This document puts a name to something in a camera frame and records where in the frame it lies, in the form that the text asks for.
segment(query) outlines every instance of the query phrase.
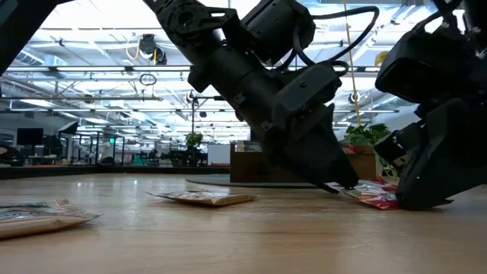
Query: snack bag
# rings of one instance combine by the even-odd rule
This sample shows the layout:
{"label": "snack bag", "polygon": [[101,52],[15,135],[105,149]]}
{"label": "snack bag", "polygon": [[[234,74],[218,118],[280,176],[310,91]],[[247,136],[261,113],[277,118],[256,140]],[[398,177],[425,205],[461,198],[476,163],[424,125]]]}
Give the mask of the snack bag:
{"label": "snack bag", "polygon": [[398,209],[396,187],[385,182],[359,180],[353,190],[346,190],[337,183],[327,183],[329,187],[379,209]]}
{"label": "snack bag", "polygon": [[91,221],[91,214],[67,199],[20,205],[0,205],[0,239],[55,231]]}
{"label": "snack bag", "polygon": [[178,191],[174,193],[159,194],[152,194],[147,192],[147,194],[156,197],[172,199],[178,202],[186,202],[207,206],[229,206],[241,202],[248,202],[256,198],[256,196],[245,194],[214,193],[209,191]]}

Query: green plant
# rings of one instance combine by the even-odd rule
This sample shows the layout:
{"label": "green plant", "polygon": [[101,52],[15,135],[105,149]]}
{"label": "green plant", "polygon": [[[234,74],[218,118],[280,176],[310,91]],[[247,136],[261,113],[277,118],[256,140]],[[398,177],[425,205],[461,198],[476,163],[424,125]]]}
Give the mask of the green plant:
{"label": "green plant", "polygon": [[390,134],[389,128],[383,123],[367,127],[350,126],[347,128],[345,141],[350,145],[375,145],[377,141]]}
{"label": "green plant", "polygon": [[192,148],[201,144],[203,134],[201,132],[192,132],[186,135],[186,147]]}

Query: table surface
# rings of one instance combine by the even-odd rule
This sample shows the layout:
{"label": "table surface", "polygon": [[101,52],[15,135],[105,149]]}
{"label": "table surface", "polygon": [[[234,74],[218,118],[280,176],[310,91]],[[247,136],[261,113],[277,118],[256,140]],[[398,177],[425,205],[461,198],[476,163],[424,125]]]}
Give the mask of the table surface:
{"label": "table surface", "polygon": [[[213,209],[149,192],[259,195]],[[9,273],[485,273],[487,187],[428,212],[381,211],[321,190],[225,188],[184,176],[93,174],[0,181],[2,202],[69,198],[104,216],[0,241]]]}

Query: yellow cable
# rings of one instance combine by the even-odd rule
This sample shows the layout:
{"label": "yellow cable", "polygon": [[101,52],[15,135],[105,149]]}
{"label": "yellow cable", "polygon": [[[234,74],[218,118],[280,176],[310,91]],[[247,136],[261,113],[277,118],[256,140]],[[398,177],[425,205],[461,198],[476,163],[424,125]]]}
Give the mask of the yellow cable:
{"label": "yellow cable", "polygon": [[127,56],[132,59],[132,60],[135,60],[138,58],[138,51],[140,50],[140,40],[138,40],[137,42],[137,53],[135,54],[135,57],[134,56],[131,56],[130,53],[129,53],[129,41],[127,40],[127,46],[125,47],[125,52],[127,53]]}
{"label": "yellow cable", "polygon": [[[343,8],[347,11],[347,0],[343,0]],[[349,18],[345,16],[345,25],[347,28],[347,38],[349,39],[349,45],[352,43],[350,39],[350,29],[349,29]],[[355,86],[355,72],[353,69],[353,58],[352,58],[352,51],[349,51],[349,58],[350,58],[350,71],[352,72],[352,84],[353,84],[353,101],[355,102],[355,113],[357,114],[357,124],[361,126],[361,119],[360,119],[360,112],[358,111],[358,95],[357,95],[357,87]]]}

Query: food packet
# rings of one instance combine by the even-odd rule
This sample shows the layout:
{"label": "food packet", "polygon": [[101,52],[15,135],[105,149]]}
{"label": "food packet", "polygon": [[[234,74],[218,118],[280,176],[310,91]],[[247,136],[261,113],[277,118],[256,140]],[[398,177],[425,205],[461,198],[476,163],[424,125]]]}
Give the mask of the food packet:
{"label": "food packet", "polygon": [[385,181],[359,180],[353,190],[346,190],[337,183],[327,183],[326,185],[379,209],[399,208],[395,194],[396,187]]}
{"label": "food packet", "polygon": [[178,202],[186,202],[207,206],[229,206],[241,202],[249,202],[256,198],[256,196],[246,194],[214,193],[209,191],[178,191],[173,193],[159,194],[147,192],[147,194],[156,197],[172,199]]}
{"label": "food packet", "polygon": [[91,221],[91,214],[67,199],[20,205],[0,205],[0,239],[55,231]]}

